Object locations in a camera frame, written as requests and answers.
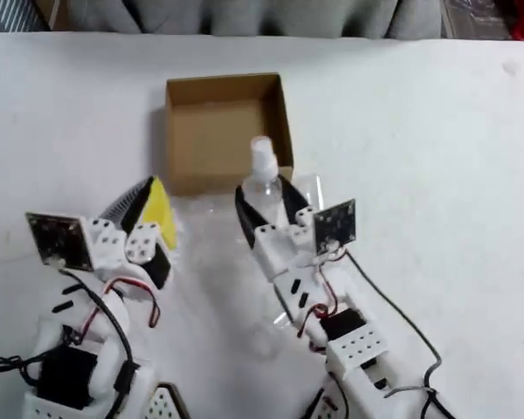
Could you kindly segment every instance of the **circuit board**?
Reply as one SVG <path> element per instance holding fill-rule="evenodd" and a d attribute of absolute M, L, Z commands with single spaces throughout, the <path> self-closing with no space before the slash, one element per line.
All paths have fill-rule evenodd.
<path fill-rule="evenodd" d="M 26 213 L 38 254 L 43 264 L 51 258 L 79 271 L 93 271 L 82 220 L 77 217 Z"/>
<path fill-rule="evenodd" d="M 316 254 L 330 251 L 330 246 L 343 246 L 355 240 L 355 199 L 314 214 Z"/>

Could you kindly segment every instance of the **white table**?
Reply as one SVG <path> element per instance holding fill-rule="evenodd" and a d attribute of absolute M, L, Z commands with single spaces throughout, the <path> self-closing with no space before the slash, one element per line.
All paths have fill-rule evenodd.
<path fill-rule="evenodd" d="M 159 171 L 166 79 L 275 71 L 296 173 L 319 173 L 327 203 L 357 198 L 353 251 L 444 355 L 433 385 L 458 417 L 524 419 L 516 43 L 0 35 L 0 354 L 27 354 L 39 310 L 58 302 L 24 211 L 94 215 Z M 296 417 L 321 359 L 291 330 L 274 358 L 254 354 L 243 345 L 251 325 L 237 320 L 248 305 L 214 284 L 176 281 L 163 296 L 162 331 L 150 336 L 162 377 L 194 418 Z M 431 362 L 423 344 L 369 299 L 420 374 Z M 0 374 L 0 417 L 16 417 L 23 390 Z"/>

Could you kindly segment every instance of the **clear plastic bottle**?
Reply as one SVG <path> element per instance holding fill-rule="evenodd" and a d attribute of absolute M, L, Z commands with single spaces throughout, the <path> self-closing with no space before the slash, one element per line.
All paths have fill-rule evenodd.
<path fill-rule="evenodd" d="M 251 142 L 252 171 L 243 182 L 246 201 L 270 224 L 276 224 L 282 205 L 279 166 L 272 140 L 254 137 Z"/>

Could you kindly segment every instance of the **white spray nozzle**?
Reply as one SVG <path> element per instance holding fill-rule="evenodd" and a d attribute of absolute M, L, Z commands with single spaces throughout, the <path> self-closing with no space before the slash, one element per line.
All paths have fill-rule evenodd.
<path fill-rule="evenodd" d="M 263 183 L 278 176 L 278 159 L 273 152 L 272 140 L 268 137 L 254 137 L 251 142 L 252 175 Z"/>

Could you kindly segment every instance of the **cardboard box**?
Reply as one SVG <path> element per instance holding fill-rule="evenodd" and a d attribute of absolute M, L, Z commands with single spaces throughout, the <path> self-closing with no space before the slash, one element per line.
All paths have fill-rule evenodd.
<path fill-rule="evenodd" d="M 291 179 L 293 151 L 278 74 L 167 82 L 167 151 L 172 195 L 229 193 L 251 170 L 251 139 L 267 135 L 280 173 Z"/>
<path fill-rule="evenodd" d="M 74 31 L 70 22 L 68 0 L 35 0 L 34 4 L 41 11 L 51 31 Z"/>

